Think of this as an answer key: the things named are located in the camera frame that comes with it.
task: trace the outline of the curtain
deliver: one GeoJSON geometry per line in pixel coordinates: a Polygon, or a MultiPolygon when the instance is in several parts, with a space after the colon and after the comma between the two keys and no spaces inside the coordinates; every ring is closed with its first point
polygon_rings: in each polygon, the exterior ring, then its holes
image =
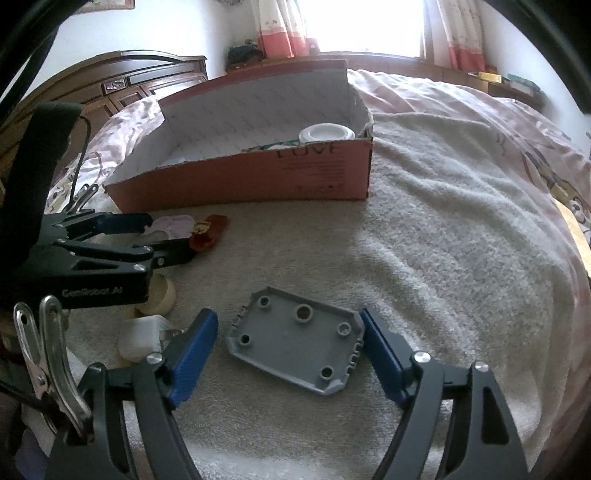
{"type": "Polygon", "coordinates": [[[464,72],[484,71],[482,23],[475,0],[437,0],[452,65],[464,72]]]}
{"type": "Polygon", "coordinates": [[[252,0],[258,48],[268,59],[285,59],[310,54],[317,48],[307,37],[306,23],[297,0],[252,0]]]}

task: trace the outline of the window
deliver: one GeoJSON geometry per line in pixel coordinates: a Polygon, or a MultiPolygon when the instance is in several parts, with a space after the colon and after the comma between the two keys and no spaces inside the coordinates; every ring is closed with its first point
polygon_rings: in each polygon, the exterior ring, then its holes
{"type": "Polygon", "coordinates": [[[421,57],[423,0],[299,0],[320,51],[421,57]]]}

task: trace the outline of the picture frame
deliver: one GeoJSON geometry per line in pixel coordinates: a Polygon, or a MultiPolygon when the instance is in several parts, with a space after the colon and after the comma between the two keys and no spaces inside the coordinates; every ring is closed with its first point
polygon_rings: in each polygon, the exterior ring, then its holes
{"type": "Polygon", "coordinates": [[[135,0],[90,0],[76,13],[85,14],[102,10],[133,10],[134,8],[135,0]]]}

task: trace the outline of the pink box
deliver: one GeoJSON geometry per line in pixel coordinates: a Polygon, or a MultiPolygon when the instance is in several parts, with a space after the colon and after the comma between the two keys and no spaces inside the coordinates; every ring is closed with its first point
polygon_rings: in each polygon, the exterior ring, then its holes
{"type": "Polygon", "coordinates": [[[280,63],[232,73],[160,100],[164,123],[105,184],[123,213],[264,200],[367,197],[372,116],[344,60],[280,63]],[[281,150],[313,124],[351,128],[355,140],[281,150]]]}

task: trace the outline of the white lid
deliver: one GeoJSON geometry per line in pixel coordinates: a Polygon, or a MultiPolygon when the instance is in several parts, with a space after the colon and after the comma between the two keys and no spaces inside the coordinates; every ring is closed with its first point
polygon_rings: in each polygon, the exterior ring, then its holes
{"type": "Polygon", "coordinates": [[[300,132],[300,142],[326,142],[334,140],[353,140],[355,132],[339,124],[315,124],[300,132]]]}

